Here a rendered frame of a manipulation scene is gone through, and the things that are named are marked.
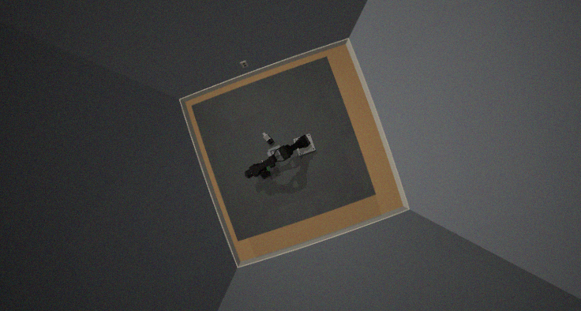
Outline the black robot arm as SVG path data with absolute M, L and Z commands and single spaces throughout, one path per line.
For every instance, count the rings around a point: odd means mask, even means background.
M 277 148 L 276 151 L 279 149 L 279 153 L 281 154 L 281 156 L 283 157 L 284 160 L 278 160 L 276 159 L 276 157 L 274 156 L 275 153 L 271 156 L 268 157 L 268 159 L 266 159 L 264 162 L 262 163 L 257 163 L 257 164 L 253 164 L 252 166 L 249 167 L 249 169 L 247 171 L 245 171 L 245 176 L 247 178 L 251 178 L 251 177 L 257 177 L 259 175 L 261 175 L 261 177 L 263 179 L 266 179 L 270 176 L 270 172 L 267 171 L 266 169 L 263 170 L 265 167 L 274 164 L 276 162 L 283 162 L 286 159 L 289 159 L 291 157 L 291 155 L 293 155 L 293 151 L 296 150 L 297 148 L 307 148 L 311 143 L 309 142 L 309 139 L 307 138 L 306 135 L 303 135 L 302 137 L 299 137 L 298 140 L 295 141 L 295 144 L 290 145 L 283 145 L 280 148 Z M 261 172 L 263 171 L 263 172 Z

